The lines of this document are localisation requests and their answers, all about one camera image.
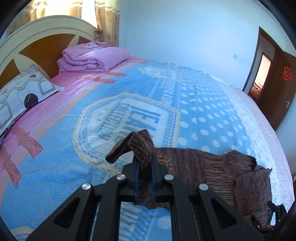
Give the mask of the brown knitted sweater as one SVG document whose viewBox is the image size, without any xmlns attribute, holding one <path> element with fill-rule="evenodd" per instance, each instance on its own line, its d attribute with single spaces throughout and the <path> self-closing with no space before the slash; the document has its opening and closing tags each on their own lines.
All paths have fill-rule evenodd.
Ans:
<svg viewBox="0 0 296 241">
<path fill-rule="evenodd" d="M 152 199 L 152 153 L 170 174 L 184 183 L 198 186 L 207 184 L 222 197 L 247 222 L 255 216 L 263 225 L 271 222 L 272 200 L 270 169 L 257 165 L 252 156 L 236 150 L 223 155 L 210 154 L 195 149 L 156 148 L 147 130 L 131 132 L 115 144 L 106 155 L 106 161 L 115 163 L 120 156 L 133 152 L 139 162 L 139 190 L 135 205 L 148 209 L 170 209 L 168 203 L 156 203 Z"/>
</svg>

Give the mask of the blue pink patterned bed sheet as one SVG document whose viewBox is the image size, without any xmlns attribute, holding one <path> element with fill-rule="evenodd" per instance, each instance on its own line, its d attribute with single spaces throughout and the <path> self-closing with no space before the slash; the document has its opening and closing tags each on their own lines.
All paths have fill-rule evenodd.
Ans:
<svg viewBox="0 0 296 241">
<path fill-rule="evenodd" d="M 132 161 L 105 161 L 131 132 L 156 147 L 221 155 L 237 150 L 271 169 L 273 202 L 294 201 L 286 156 L 273 128 L 241 90 L 202 71 L 132 59 L 108 74 L 61 73 L 61 90 L 19 117 L 1 146 L 1 218 L 25 240 L 83 183 L 106 182 Z"/>
</svg>

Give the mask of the brown wooden door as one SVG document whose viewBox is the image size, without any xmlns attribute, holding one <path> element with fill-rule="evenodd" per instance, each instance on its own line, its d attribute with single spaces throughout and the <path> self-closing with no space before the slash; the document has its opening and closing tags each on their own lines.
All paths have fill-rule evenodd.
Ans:
<svg viewBox="0 0 296 241">
<path fill-rule="evenodd" d="M 286 66 L 292 69 L 293 80 L 289 83 L 282 78 L 282 72 Z M 287 115 L 295 96 L 295 56 L 285 51 L 280 52 L 274 75 L 264 88 L 257 104 L 272 128 L 277 130 Z M 288 108 L 285 107 L 285 100 L 290 101 Z"/>
</svg>

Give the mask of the red paper door decoration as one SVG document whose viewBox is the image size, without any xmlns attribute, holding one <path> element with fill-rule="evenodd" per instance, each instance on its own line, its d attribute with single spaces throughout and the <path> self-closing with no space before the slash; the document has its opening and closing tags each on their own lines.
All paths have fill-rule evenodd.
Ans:
<svg viewBox="0 0 296 241">
<path fill-rule="evenodd" d="M 288 66 L 284 67 L 284 70 L 282 72 L 282 78 L 287 83 L 291 82 L 293 80 L 292 78 L 292 69 Z"/>
</svg>

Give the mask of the white patterned pillow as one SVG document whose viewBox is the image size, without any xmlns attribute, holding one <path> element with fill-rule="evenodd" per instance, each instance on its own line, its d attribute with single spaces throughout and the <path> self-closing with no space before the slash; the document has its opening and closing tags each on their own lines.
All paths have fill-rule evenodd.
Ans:
<svg viewBox="0 0 296 241">
<path fill-rule="evenodd" d="M 1 89 L 1 133 L 29 108 L 63 89 L 50 82 L 35 64 L 29 66 Z"/>
</svg>

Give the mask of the folded pink quilt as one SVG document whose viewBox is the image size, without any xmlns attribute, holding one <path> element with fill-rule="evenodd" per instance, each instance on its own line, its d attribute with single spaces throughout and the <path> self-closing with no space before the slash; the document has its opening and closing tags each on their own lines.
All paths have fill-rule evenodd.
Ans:
<svg viewBox="0 0 296 241">
<path fill-rule="evenodd" d="M 62 51 L 57 64 L 62 72 L 102 72 L 127 60 L 130 53 L 119 47 L 108 47 L 105 42 L 88 42 Z"/>
</svg>

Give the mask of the cream wooden headboard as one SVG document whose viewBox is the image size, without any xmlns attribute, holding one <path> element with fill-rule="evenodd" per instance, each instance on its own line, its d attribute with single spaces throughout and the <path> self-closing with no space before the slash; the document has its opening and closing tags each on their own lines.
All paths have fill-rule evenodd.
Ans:
<svg viewBox="0 0 296 241">
<path fill-rule="evenodd" d="M 95 30 L 73 16 L 47 16 L 20 27 L 1 43 L 1 87 L 32 64 L 49 79 L 58 75 L 62 51 L 94 41 Z"/>
</svg>

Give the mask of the orange patterned curtain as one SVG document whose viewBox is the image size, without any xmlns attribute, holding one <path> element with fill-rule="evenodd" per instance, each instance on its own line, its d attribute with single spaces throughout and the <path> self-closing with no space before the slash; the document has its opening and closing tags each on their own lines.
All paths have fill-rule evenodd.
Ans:
<svg viewBox="0 0 296 241">
<path fill-rule="evenodd" d="M 4 33 L 9 36 L 25 24 L 46 16 L 73 16 L 96 28 L 96 41 L 106 42 L 109 47 L 118 47 L 120 4 L 121 1 L 96 0 L 30 1 Z"/>
</svg>

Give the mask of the dark wooden door frame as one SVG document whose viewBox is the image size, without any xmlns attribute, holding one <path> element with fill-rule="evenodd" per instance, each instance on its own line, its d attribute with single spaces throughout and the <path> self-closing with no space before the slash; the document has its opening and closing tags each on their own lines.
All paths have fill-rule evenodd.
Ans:
<svg viewBox="0 0 296 241">
<path fill-rule="evenodd" d="M 253 63 L 243 87 L 243 92 L 253 101 L 259 100 L 264 86 L 270 83 L 280 52 L 281 47 L 276 41 L 262 27 L 259 27 Z"/>
</svg>

